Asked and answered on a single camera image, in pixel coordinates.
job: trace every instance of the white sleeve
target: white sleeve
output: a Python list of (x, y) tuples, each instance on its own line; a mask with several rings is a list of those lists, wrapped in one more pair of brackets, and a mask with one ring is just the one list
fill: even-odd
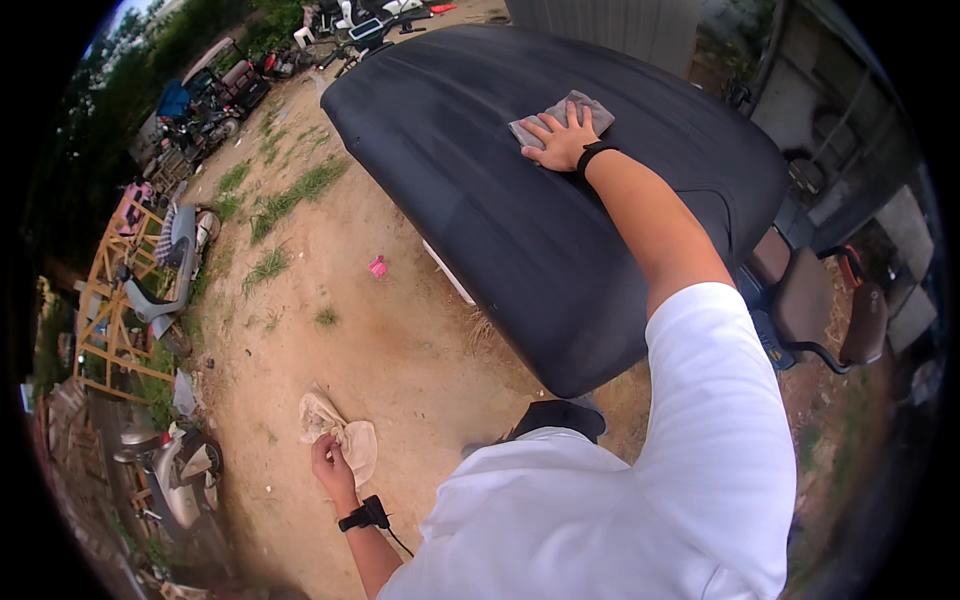
[(640, 492), (718, 563), (720, 588), (740, 579), (775, 597), (786, 581), (796, 463), (747, 307), (728, 285), (692, 285), (657, 309), (646, 338), (653, 404), (634, 467)]

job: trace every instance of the grey cleaning cloth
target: grey cleaning cloth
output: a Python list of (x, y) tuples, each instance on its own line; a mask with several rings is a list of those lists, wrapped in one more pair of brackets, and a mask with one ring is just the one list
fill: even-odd
[[(587, 94), (579, 92), (575, 89), (571, 90), (565, 98), (544, 112), (560, 121), (560, 124), (566, 127), (566, 103), (568, 101), (572, 101), (574, 106), (577, 107), (577, 121), (579, 123), (584, 122), (584, 107), (590, 107), (590, 112), (593, 113), (593, 132), (597, 134), (597, 137), (600, 137), (600, 135), (607, 130), (607, 127), (613, 123), (613, 115), (609, 110), (603, 108), (603, 105), (596, 100), (590, 99)], [(551, 131), (550, 128), (547, 127), (537, 115), (531, 115), (526, 119), (521, 120), (530, 121), (534, 125), (543, 127), (547, 131)], [(543, 142), (538, 140), (537, 137), (532, 133), (523, 129), (523, 127), (520, 125), (520, 121), (513, 121), (510, 124), (510, 131), (513, 132), (516, 141), (520, 142), (521, 147), (533, 146), (535, 148), (540, 148), (541, 150), (546, 150), (546, 146), (543, 145)]]

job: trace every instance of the white t-shirt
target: white t-shirt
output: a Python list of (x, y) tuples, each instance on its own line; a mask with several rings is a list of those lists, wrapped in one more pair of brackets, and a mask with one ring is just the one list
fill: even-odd
[(743, 299), (690, 286), (646, 337), (653, 405), (632, 468), (558, 427), (476, 451), (378, 598), (777, 597), (796, 465)]

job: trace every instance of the black cable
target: black cable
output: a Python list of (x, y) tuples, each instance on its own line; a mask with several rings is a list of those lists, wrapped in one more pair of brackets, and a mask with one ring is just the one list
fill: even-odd
[(394, 537), (394, 540), (396, 540), (396, 543), (400, 544), (400, 547), (407, 551), (407, 554), (409, 554), (411, 557), (414, 555), (414, 553), (410, 551), (410, 548), (403, 545), (403, 542), (400, 541), (400, 539), (396, 536), (393, 529), (391, 529), (390, 527), (387, 527), (387, 531), (389, 531), (390, 535)]

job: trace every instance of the black wristband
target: black wristband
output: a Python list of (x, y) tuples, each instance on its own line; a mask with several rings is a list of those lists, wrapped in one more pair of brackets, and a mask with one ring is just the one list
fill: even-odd
[(586, 144), (584, 146), (584, 153), (580, 155), (580, 160), (577, 160), (577, 175), (580, 176), (580, 179), (584, 181), (587, 180), (587, 163), (589, 163), (594, 156), (597, 156), (605, 150), (620, 149), (603, 140), (599, 142), (593, 142), (592, 144)]
[(340, 526), (340, 531), (346, 532), (350, 527), (363, 529), (368, 525), (373, 525), (373, 519), (370, 517), (370, 513), (367, 512), (367, 507), (361, 506), (350, 513), (350, 516), (347, 518), (340, 519), (337, 524)]
[(340, 531), (346, 532), (350, 527), (359, 527), (363, 529), (370, 525), (376, 525), (380, 529), (390, 529), (390, 520), (387, 518), (386, 511), (383, 510), (383, 504), (380, 498), (375, 495), (364, 498), (360, 508), (350, 513), (347, 518), (342, 518), (337, 523)]

